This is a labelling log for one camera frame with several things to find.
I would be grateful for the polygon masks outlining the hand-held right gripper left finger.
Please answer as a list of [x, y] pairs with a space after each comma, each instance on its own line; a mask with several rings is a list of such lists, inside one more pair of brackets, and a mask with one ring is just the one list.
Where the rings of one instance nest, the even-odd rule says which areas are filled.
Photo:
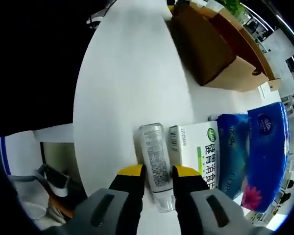
[[50, 235], [135, 235], [145, 192], [145, 166], [121, 169], [109, 188], [101, 188], [80, 203], [73, 218], [49, 228]]

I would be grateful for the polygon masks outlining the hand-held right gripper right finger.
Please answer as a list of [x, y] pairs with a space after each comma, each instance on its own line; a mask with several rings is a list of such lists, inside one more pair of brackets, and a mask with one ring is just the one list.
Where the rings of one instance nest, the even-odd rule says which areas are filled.
[[255, 227], [243, 209], [219, 189], [210, 189], [192, 168], [172, 167], [173, 193], [183, 235], [266, 235], [267, 228]]

